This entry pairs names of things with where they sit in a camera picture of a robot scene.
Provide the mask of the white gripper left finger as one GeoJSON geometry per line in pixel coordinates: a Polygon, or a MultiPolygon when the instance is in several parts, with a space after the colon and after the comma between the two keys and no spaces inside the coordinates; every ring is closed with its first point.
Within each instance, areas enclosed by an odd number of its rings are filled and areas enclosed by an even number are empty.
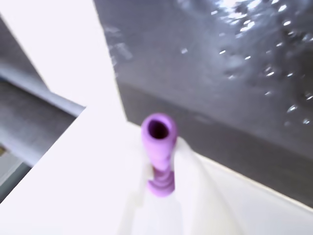
{"type": "Polygon", "coordinates": [[[117,234],[131,235],[137,211],[143,207],[147,183],[153,177],[150,164],[143,164],[132,170],[133,176],[127,177],[127,200],[120,220],[117,234]]]}

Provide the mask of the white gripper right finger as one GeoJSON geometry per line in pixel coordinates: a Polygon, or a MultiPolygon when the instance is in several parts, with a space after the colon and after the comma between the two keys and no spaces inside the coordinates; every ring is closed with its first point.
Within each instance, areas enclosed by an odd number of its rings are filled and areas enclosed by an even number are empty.
{"type": "Polygon", "coordinates": [[[199,157],[183,138],[173,154],[175,194],[185,235],[242,235],[233,211],[199,157]]]}

